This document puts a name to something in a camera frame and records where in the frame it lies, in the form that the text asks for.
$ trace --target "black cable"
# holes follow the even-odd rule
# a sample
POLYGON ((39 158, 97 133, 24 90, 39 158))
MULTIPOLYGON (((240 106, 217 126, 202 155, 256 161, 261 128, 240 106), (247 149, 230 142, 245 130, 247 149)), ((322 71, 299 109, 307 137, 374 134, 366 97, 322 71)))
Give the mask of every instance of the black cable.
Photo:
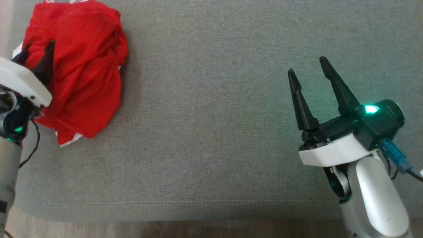
POLYGON ((407 170, 407 173, 409 173, 411 176, 413 176, 415 179, 419 180, 420 182, 423 182, 423 177, 418 175, 413 170, 409 169, 409 170, 407 170))
POLYGON ((22 168, 22 166, 24 166, 28 161, 29 161, 29 159, 31 159, 31 157, 32 157, 32 155, 35 153, 35 151, 37 151, 37 149, 38 149, 38 144, 40 143, 40 138, 41 138, 41 135, 40 135, 40 130, 39 130, 39 128, 38 128, 38 125, 35 123, 35 121, 34 121, 34 119, 31 119, 31 121, 32 121, 32 123, 34 124, 34 126, 35 126, 35 129, 37 130, 37 143, 35 144, 35 148, 32 150, 32 152, 30 153, 30 155, 28 156, 28 159, 26 159, 26 160, 24 160, 20 165, 19 165, 19 168, 22 168))
POLYGON ((391 177, 391 180, 394 180, 396 178, 396 176, 398 175, 398 172, 399 172, 399 170, 396 169, 395 170, 395 173, 394 173, 394 176, 391 177))
POLYGON ((385 155, 383 155, 383 158, 385 158, 386 163, 388 164, 388 175, 390 176, 391 175, 391 162, 389 161, 389 159, 385 155))

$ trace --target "blue connector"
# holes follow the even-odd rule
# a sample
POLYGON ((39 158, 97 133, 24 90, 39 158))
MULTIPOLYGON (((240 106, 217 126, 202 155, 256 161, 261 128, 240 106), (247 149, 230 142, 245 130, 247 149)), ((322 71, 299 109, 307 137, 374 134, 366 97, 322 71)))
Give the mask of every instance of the blue connector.
POLYGON ((379 149, 383 155, 390 159, 397 166, 398 170, 405 174, 413 167, 405 158, 405 155, 398 149, 391 139, 385 138, 379 142, 379 149))

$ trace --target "robotic arm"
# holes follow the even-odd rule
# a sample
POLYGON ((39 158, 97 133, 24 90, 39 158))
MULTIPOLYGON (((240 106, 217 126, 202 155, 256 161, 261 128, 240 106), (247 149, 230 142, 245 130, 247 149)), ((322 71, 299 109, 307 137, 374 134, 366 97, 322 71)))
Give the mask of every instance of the robotic arm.
POLYGON ((4 236, 20 168, 22 140, 28 123, 40 116, 52 95, 48 90, 53 66, 54 42, 32 71, 25 68, 28 48, 12 61, 0 58, 0 238, 4 236))
POLYGON ((392 100, 361 105, 325 57, 320 64, 340 114, 323 124, 312 116, 294 71, 288 72, 298 129, 303 130, 302 162, 323 167, 350 237, 412 237, 405 206, 378 156, 380 150, 402 173, 412 172, 391 141, 404 125, 402 110, 392 100))

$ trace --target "red cloth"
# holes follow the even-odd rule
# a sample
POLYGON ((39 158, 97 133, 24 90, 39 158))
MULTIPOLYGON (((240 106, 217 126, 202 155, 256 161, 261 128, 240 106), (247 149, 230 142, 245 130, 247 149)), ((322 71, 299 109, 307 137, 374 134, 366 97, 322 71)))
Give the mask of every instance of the red cloth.
POLYGON ((34 68, 55 40, 53 100, 41 124, 58 133, 60 145, 75 133, 92 138, 106 127, 120 105, 121 77, 128 45, 120 14, 103 3, 40 3, 34 8, 24 45, 34 68))

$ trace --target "gray couch cushion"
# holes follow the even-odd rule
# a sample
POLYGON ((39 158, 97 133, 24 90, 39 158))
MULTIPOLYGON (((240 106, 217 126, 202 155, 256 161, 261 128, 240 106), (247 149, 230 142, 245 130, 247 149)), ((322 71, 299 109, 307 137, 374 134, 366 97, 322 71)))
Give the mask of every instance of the gray couch cushion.
MULTIPOLYGON (((9 49, 39 0, 16 0, 9 49)), ((92 140, 60 148, 41 128, 17 206, 57 221, 338 217, 323 170, 304 166, 287 71, 312 112, 337 115, 319 56, 362 102, 397 101, 396 142, 423 153, 422 16, 401 1, 105 1, 122 14, 129 58, 122 106, 92 140)), ((35 143, 24 141, 27 157, 35 143)), ((423 187, 394 182, 413 216, 423 187)))

